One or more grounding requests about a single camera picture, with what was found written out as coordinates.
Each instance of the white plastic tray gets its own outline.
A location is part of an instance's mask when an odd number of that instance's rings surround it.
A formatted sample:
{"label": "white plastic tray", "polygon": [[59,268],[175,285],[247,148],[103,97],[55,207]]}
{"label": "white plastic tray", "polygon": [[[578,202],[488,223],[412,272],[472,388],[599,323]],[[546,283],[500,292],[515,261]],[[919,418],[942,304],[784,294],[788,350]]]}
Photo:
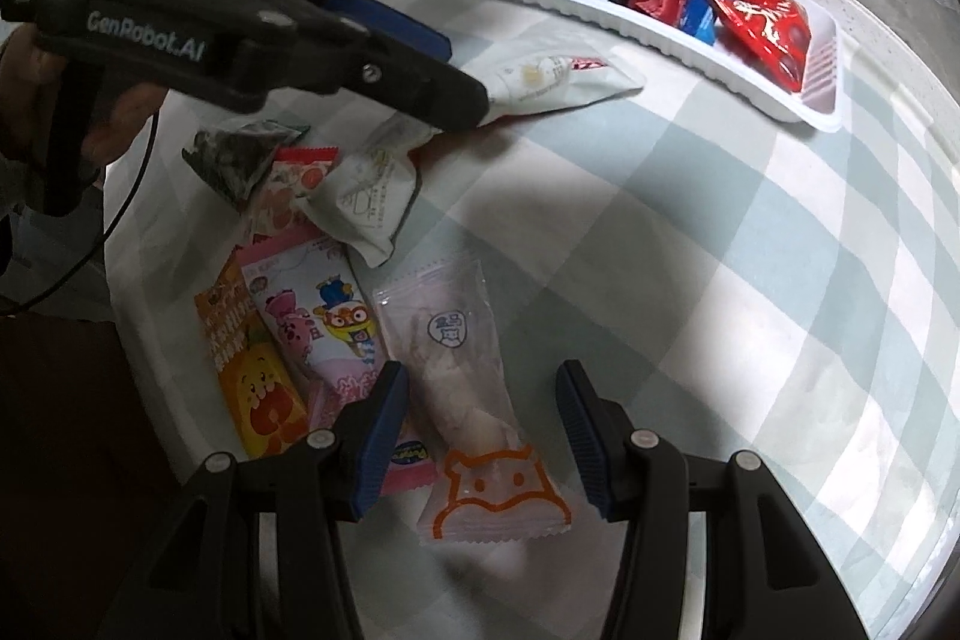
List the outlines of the white plastic tray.
{"label": "white plastic tray", "polygon": [[536,4],[588,23],[596,23],[640,44],[678,58],[710,79],[742,95],[776,121],[805,121],[821,131],[840,128],[837,95],[843,91],[840,37],[836,20],[810,0],[796,0],[808,14],[810,48],[803,74],[803,90],[791,94],[730,52],[722,43],[711,47],[678,28],[627,7],[602,0],[515,0]]}

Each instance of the screw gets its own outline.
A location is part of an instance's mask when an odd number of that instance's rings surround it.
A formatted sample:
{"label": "screw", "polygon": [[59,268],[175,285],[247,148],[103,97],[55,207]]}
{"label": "screw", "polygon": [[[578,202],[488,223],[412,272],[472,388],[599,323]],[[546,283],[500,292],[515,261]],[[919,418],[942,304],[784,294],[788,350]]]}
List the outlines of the screw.
{"label": "screw", "polygon": [[360,25],[356,20],[351,20],[350,18],[340,18],[340,22],[343,23],[347,28],[352,28],[359,33],[367,33],[366,25]]}
{"label": "screw", "polygon": [[291,18],[288,18],[282,12],[275,12],[272,9],[261,9],[256,15],[262,23],[275,25],[277,28],[290,28],[291,25],[294,25]]}
{"label": "screw", "polygon": [[363,71],[360,73],[361,79],[366,82],[368,85],[373,85],[374,82],[379,82],[380,78],[383,76],[383,70],[380,66],[377,66],[375,63],[368,63],[363,67]]}
{"label": "screw", "polygon": [[315,429],[315,431],[306,435],[306,444],[318,451],[329,448],[336,441],[337,435],[333,434],[330,429]]}
{"label": "screw", "polygon": [[753,451],[740,451],[740,453],[736,455],[736,465],[740,467],[740,469],[747,470],[747,472],[754,472],[760,469],[762,463],[760,456],[757,456]]}
{"label": "screw", "polygon": [[233,459],[230,458],[229,453],[213,453],[210,456],[206,457],[206,461],[203,462],[203,466],[208,469],[208,472],[223,472],[230,468],[230,463]]}
{"label": "screw", "polygon": [[649,451],[659,445],[659,437],[656,436],[656,432],[651,432],[650,429],[637,429],[630,435],[630,442],[635,444],[637,448]]}

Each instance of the red and white package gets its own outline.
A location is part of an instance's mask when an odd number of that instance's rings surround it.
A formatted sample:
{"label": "red and white package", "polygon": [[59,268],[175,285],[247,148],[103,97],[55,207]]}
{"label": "red and white package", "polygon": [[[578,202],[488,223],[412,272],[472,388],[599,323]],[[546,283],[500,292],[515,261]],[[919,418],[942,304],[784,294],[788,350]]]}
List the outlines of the red and white package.
{"label": "red and white package", "polygon": [[260,190],[248,205],[244,237],[262,242],[290,226],[310,223],[299,199],[323,182],[337,159],[337,148],[280,148]]}
{"label": "red and white package", "polygon": [[709,0],[717,19],[789,92],[803,87],[810,25],[794,0]]}
{"label": "red and white package", "polygon": [[494,44],[463,67],[490,96],[481,125],[507,115],[538,115],[587,106],[646,84],[614,66],[590,43],[592,32],[556,30]]}

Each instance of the human hand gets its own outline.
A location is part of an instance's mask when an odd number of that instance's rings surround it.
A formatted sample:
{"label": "human hand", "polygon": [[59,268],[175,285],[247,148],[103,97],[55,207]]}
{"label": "human hand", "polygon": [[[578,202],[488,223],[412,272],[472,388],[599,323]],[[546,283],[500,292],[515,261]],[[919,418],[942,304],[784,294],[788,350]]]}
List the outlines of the human hand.
{"label": "human hand", "polygon": [[[39,49],[36,37],[35,25],[21,25],[0,58],[0,153],[11,160],[30,160],[31,138],[37,127],[50,125],[59,78],[67,64],[66,58]],[[116,161],[166,95],[166,88],[149,82],[123,92],[107,119],[89,130],[80,148],[83,157],[97,167]]]}

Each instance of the white snack bag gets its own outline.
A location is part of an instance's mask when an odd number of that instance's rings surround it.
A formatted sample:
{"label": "white snack bag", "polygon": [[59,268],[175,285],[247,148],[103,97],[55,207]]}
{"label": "white snack bag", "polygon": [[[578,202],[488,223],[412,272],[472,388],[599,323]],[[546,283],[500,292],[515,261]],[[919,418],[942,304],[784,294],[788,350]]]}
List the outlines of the white snack bag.
{"label": "white snack bag", "polygon": [[490,96],[481,125],[507,115],[587,106],[640,90],[646,78],[600,54],[594,35],[561,28],[494,44],[464,67]]}
{"label": "white snack bag", "polygon": [[407,154],[436,133],[410,116],[392,115],[296,205],[331,237],[355,247],[369,266],[380,266],[394,252],[392,236],[416,189]]}
{"label": "white snack bag", "polygon": [[412,400],[445,444],[416,522],[421,538],[496,542],[567,530],[570,506],[507,394],[480,262],[440,263],[374,300],[387,351],[407,367]]}
{"label": "white snack bag", "polygon": [[[562,26],[493,44],[463,68],[490,95],[482,124],[640,90],[646,79],[613,56],[603,57],[603,39],[602,33]],[[606,49],[623,44],[613,34],[608,42]],[[410,116],[390,116],[296,205],[331,237],[356,248],[369,266],[380,266],[394,252],[392,237],[416,189],[416,167],[408,153],[438,133]]]}

